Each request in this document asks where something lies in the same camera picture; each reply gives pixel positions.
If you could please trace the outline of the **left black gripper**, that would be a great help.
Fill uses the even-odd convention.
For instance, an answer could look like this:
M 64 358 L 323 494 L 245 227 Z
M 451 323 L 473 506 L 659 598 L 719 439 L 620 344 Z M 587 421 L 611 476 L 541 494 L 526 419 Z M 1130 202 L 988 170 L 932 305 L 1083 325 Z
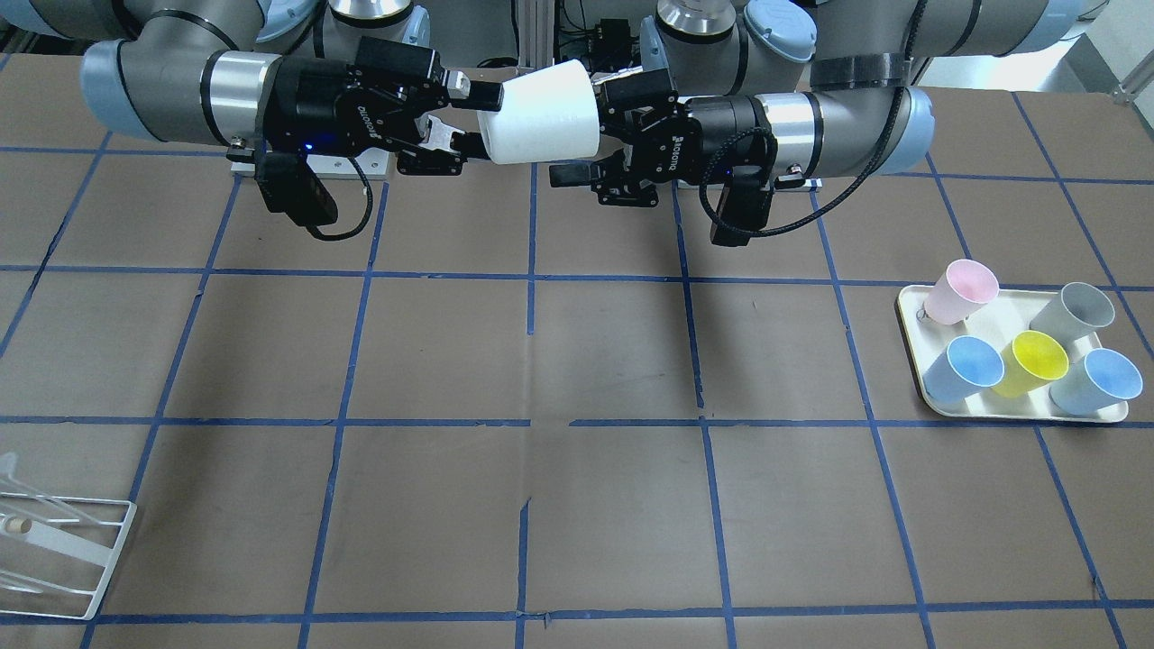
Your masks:
M 600 127 L 623 147 L 601 161 L 550 165 L 550 186 L 587 187 L 607 206 L 655 206 L 655 185 L 724 181 L 754 166 L 762 180 L 779 151 L 751 96 L 681 99 L 669 69 L 592 80 Z

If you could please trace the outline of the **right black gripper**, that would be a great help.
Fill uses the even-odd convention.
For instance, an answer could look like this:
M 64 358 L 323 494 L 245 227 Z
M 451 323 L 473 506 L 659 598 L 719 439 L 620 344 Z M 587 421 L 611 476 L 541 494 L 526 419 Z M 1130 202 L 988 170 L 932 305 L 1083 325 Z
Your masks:
M 454 159 L 490 161 L 481 133 L 437 115 L 450 106 L 501 111 L 501 82 L 445 70 L 436 50 L 364 38 L 354 61 L 285 57 L 276 67 L 263 118 L 273 151 L 355 159 L 368 149 L 396 152 L 403 174 L 445 174 Z

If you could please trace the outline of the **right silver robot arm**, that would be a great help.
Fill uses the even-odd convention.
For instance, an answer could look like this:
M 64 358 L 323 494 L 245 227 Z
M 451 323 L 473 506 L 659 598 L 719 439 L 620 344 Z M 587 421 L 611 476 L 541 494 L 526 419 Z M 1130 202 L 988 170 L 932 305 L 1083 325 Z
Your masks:
M 113 132 L 225 146 L 258 173 L 390 151 L 400 172 L 458 174 L 485 148 L 435 111 L 502 103 L 442 66 L 411 1 L 5 1 L 3 18 L 89 42 L 81 89 Z

